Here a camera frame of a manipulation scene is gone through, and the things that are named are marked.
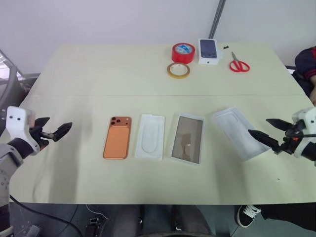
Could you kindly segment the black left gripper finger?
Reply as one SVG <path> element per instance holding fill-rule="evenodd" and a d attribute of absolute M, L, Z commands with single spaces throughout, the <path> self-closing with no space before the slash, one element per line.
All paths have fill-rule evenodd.
<path fill-rule="evenodd" d="M 51 140 L 53 140 L 54 142 L 59 141 L 70 131 L 72 125 L 72 122 L 62 124 L 60 127 L 57 128 L 55 132 L 52 133 Z"/>
<path fill-rule="evenodd" d="M 35 127 L 44 127 L 45 124 L 50 120 L 50 117 L 37 118 L 35 120 Z"/>

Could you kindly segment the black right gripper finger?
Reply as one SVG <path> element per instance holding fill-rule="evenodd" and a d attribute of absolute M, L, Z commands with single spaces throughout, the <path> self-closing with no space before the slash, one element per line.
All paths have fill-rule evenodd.
<path fill-rule="evenodd" d="M 282 130 L 282 131 L 287 131 L 289 130 L 293 124 L 286 122 L 284 120 L 278 119 L 278 118 L 268 118 L 266 121 L 271 124 L 273 127 Z"/>
<path fill-rule="evenodd" d="M 268 134 L 262 131 L 253 130 L 253 129 L 249 129 L 248 132 L 254 139 L 270 147 L 276 154 L 279 154 L 282 152 L 280 145 L 278 143 L 278 140 L 270 137 Z"/>

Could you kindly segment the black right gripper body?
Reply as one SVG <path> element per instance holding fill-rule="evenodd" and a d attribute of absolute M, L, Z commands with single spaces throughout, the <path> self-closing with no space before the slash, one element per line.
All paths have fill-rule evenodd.
<path fill-rule="evenodd" d="M 293 126 L 289 130 L 284 131 L 285 136 L 283 138 L 283 143 L 280 146 L 282 152 L 286 152 L 290 155 L 294 154 L 298 145 L 302 141 L 303 129 L 304 121 L 298 120 L 293 123 Z"/>

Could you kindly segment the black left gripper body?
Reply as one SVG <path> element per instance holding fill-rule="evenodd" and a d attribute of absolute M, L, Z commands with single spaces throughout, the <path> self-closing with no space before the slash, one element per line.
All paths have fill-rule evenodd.
<path fill-rule="evenodd" d="M 48 146 L 50 140 L 54 140 L 53 133 L 43 132 L 43 128 L 40 126 L 31 127 L 30 130 L 31 137 L 37 142 L 40 150 L 43 150 L 46 146 Z"/>

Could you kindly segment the bystander bare hand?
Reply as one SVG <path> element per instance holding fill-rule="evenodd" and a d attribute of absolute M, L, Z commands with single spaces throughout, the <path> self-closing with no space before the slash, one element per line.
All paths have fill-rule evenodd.
<path fill-rule="evenodd" d="M 316 75 L 312 76 L 310 78 L 310 81 L 314 87 L 310 93 L 309 98 L 310 98 L 310 101 L 313 103 L 313 105 L 316 106 Z"/>

